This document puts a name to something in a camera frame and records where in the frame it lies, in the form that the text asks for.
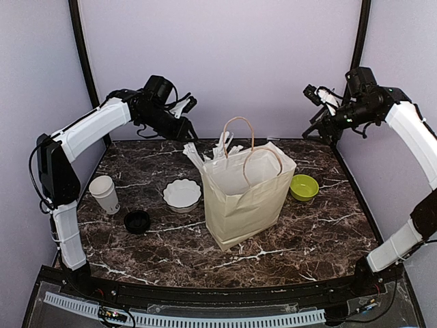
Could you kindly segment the brown paper takeout bag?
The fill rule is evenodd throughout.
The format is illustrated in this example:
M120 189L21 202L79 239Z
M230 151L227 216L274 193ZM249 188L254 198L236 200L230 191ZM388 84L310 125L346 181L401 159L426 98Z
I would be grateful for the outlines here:
M295 169L271 141L199 168L206 227L222 251L277 223Z

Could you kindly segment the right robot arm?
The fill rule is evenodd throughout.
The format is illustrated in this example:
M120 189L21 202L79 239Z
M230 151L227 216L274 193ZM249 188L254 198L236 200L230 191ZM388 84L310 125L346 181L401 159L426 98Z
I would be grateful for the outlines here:
M351 128L361 136L371 125L385 123L398 137L400 154L390 152L394 163L387 172L399 172L395 186L402 192L413 178L428 184L426 195L413 208L408 220L372 250L363 260L366 270L352 277L348 290L362 297L373 288L377 273L392 264L403 262L420 246L434 241L436 236L436 136L427 127L419 108L407 95L395 87L382 87L370 83L354 91L353 100L339 105L336 96L327 88L308 85L303 94L322 109L310 120L305 138L316 131L326 143L333 145L341 132Z

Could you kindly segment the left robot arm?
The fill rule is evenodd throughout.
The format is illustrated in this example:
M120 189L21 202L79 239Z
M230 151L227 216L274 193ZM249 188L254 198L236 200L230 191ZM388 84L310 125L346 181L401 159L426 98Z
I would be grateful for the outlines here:
M197 135L186 114L196 104L191 94L167 104L165 95L153 90L115 90L74 123L38 137L32 152L38 159L39 183L34 187L51 216L62 262L70 270L87 263L77 221L81 183L72 163L91 145L129 122L149 126L168 140L194 142Z

